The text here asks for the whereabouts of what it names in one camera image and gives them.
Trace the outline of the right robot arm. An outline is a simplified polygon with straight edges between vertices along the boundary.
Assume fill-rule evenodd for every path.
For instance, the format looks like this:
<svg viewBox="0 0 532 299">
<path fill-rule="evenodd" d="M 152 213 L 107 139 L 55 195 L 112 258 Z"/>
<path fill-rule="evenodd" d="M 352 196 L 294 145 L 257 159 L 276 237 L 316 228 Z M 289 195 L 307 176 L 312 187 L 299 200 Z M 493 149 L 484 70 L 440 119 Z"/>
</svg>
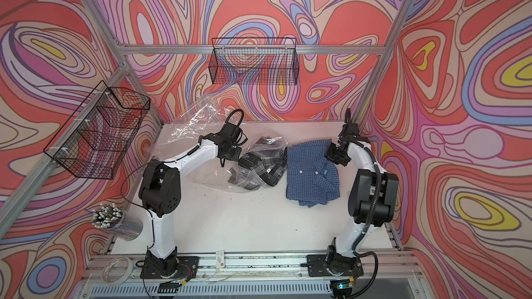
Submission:
<svg viewBox="0 0 532 299">
<path fill-rule="evenodd" d="M 326 158 L 336 165 L 354 166 L 356 170 L 348 198 L 351 220 L 333 241 L 336 253 L 356 257 L 369 235 L 392 221 L 399 179 L 381 166 L 366 142 L 332 143 L 326 151 Z"/>
</svg>

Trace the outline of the aluminium frame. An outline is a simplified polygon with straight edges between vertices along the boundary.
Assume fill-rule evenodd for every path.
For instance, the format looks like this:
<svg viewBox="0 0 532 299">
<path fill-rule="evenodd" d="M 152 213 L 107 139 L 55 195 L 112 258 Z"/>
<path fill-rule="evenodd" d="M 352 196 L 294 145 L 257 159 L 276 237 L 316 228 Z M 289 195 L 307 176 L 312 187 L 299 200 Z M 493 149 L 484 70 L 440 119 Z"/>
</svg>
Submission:
<svg viewBox="0 0 532 299">
<path fill-rule="evenodd" d="M 1 207 L 44 156 L 43 148 L 102 80 L 121 65 L 118 45 L 202 45 L 213 37 L 296 37 L 299 44 L 383 44 L 400 0 L 96 0 L 112 32 L 108 43 L 81 0 L 1 0 Z M 203 95 L 242 107 L 245 120 L 332 120 L 355 105 L 357 77 L 318 95 L 317 83 L 368 71 L 375 58 L 340 64 L 338 55 L 304 55 L 301 87 L 211 87 L 209 55 L 127 55 L 158 111 L 139 130 L 127 166 L 145 159 L 159 118 L 172 121 Z M 8 246 L 43 242 L 72 225 L 109 181 L 75 179 L 59 169 L 1 239 Z"/>
</svg>

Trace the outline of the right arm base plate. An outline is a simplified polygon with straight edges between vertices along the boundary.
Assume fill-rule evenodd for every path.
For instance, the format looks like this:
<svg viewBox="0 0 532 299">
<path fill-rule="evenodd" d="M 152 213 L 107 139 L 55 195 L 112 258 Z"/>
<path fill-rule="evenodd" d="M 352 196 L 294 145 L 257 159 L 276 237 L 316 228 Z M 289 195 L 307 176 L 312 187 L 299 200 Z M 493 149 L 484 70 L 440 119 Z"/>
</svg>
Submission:
<svg viewBox="0 0 532 299">
<path fill-rule="evenodd" d="M 307 255 L 301 267 L 307 268 L 310 277 L 350 277 L 364 275 L 361 261 L 356 257 L 326 257 L 324 254 Z"/>
</svg>

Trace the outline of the clear tape roll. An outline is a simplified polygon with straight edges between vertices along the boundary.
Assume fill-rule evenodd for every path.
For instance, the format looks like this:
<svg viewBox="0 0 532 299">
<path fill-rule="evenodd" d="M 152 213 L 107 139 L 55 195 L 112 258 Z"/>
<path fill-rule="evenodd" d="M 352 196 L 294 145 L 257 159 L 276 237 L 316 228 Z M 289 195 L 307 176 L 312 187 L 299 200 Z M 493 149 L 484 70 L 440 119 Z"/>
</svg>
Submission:
<svg viewBox="0 0 532 299">
<path fill-rule="evenodd" d="M 108 286 L 122 285 L 132 275 L 133 267 L 133 261 L 129 257 L 115 257 L 105 265 L 102 271 L 102 280 Z"/>
</svg>

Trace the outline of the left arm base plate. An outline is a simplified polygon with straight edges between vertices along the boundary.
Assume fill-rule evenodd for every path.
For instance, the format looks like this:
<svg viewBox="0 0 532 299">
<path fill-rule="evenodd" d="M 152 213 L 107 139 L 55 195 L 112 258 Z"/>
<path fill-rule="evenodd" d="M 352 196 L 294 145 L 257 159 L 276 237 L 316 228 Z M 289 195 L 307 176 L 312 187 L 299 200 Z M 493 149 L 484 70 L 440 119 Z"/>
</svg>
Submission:
<svg viewBox="0 0 532 299">
<path fill-rule="evenodd" d="M 151 254 L 144 260 L 140 278 L 143 280 L 195 278 L 199 256 L 169 256 L 160 259 Z"/>
</svg>

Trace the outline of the grey plaid shirt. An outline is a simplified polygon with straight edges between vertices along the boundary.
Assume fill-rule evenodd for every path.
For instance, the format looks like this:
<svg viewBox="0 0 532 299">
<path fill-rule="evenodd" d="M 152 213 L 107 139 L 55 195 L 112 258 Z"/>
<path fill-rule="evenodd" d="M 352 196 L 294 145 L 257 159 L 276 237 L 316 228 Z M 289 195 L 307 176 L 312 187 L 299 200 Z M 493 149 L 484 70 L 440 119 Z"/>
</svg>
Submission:
<svg viewBox="0 0 532 299">
<path fill-rule="evenodd" d="M 228 183 L 246 191 L 274 187 L 287 169 L 288 147 L 284 138 L 262 136 L 229 170 Z"/>
</svg>

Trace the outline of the blue checked shirt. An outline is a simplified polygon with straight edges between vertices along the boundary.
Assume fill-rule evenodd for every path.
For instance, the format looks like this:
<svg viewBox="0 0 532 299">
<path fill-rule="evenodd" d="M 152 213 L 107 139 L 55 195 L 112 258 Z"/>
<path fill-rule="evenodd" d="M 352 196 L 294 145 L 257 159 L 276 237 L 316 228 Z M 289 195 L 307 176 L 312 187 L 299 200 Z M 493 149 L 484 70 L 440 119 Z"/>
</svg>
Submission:
<svg viewBox="0 0 532 299">
<path fill-rule="evenodd" d="M 331 143 L 323 139 L 289 146 L 287 199 L 311 208 L 340 198 L 338 170 L 326 158 Z"/>
</svg>

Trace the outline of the clear plastic vacuum bag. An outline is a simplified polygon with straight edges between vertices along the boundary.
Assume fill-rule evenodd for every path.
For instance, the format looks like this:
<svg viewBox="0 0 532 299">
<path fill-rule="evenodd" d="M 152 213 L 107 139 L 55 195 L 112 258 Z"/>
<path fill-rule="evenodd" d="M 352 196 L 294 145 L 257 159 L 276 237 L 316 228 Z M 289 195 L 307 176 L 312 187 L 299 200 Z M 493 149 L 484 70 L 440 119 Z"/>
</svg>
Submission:
<svg viewBox="0 0 532 299">
<path fill-rule="evenodd" d="M 189 160 L 193 150 L 199 152 L 199 166 L 183 170 L 194 184 L 235 193 L 273 187 L 287 170 L 287 139 L 244 116 L 243 109 L 203 96 L 163 126 L 153 155 L 169 166 L 174 160 Z"/>
</svg>

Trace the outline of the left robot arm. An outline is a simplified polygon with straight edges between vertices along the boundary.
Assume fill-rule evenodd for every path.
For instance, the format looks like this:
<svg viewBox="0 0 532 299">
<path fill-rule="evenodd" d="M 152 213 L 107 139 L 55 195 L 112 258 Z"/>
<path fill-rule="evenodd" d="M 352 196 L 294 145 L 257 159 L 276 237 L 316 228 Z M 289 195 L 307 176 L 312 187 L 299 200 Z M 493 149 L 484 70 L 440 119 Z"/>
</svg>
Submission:
<svg viewBox="0 0 532 299">
<path fill-rule="evenodd" d="M 238 159 L 246 141 L 240 130 L 210 133 L 187 151 L 146 166 L 139 199 L 152 221 L 153 241 L 148 250 L 153 256 L 166 259 L 175 252 L 173 212 L 181 202 L 181 180 L 211 160 L 220 159 L 224 164 Z"/>
</svg>

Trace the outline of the clear cup of pens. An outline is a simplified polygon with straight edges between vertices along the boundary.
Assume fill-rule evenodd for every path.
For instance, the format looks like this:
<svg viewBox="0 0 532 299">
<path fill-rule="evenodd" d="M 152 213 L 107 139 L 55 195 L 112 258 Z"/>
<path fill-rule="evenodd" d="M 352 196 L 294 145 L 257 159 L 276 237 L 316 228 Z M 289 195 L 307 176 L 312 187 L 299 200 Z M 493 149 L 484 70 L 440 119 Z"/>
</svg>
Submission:
<svg viewBox="0 0 532 299">
<path fill-rule="evenodd" d="M 115 203 L 100 204 L 91 212 L 93 227 L 127 242 L 138 238 L 144 229 L 141 220 L 130 215 Z"/>
</svg>

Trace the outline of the small white cardboard box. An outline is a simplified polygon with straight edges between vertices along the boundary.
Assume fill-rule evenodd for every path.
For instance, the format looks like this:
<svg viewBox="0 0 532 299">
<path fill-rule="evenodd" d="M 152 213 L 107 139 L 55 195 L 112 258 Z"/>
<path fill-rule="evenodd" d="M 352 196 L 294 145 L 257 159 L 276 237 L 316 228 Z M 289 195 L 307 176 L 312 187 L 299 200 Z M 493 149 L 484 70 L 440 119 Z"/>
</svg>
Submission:
<svg viewBox="0 0 532 299">
<path fill-rule="evenodd" d="M 216 251 L 216 268 L 217 269 L 224 269 L 225 267 L 226 267 L 225 252 L 224 251 Z"/>
</svg>

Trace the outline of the aluminium front rail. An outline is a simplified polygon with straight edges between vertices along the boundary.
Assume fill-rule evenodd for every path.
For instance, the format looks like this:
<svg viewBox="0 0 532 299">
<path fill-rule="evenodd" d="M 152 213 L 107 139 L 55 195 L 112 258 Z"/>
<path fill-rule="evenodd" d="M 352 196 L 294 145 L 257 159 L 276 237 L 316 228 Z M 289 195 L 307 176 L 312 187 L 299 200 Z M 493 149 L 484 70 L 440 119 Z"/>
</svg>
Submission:
<svg viewBox="0 0 532 299">
<path fill-rule="evenodd" d="M 348 277 L 310 277 L 307 251 L 281 253 L 227 253 L 226 267 L 216 268 L 216 255 L 198 254 L 196 277 L 179 289 L 161 289 L 163 280 L 140 278 L 140 255 L 132 255 L 132 275 L 112 287 L 102 280 L 112 256 L 94 258 L 72 298 L 346 298 L 371 287 L 363 298 L 435 298 L 420 264 L 405 251 L 379 251 L 379 266 L 372 257 L 362 259 L 364 275 L 353 286 L 339 288 Z"/>
</svg>

